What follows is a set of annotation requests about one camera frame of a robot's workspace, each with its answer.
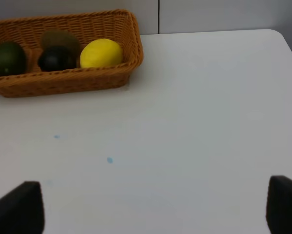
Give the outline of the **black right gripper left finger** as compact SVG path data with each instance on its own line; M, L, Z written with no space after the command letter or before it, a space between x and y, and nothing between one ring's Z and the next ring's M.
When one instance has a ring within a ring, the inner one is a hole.
M0 198L0 234L42 234L44 227L39 182L25 181Z

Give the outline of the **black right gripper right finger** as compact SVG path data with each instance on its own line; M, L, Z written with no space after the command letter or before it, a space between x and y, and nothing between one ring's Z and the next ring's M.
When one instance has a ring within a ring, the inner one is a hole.
M292 180L286 176L270 177L266 221L272 234L292 234Z

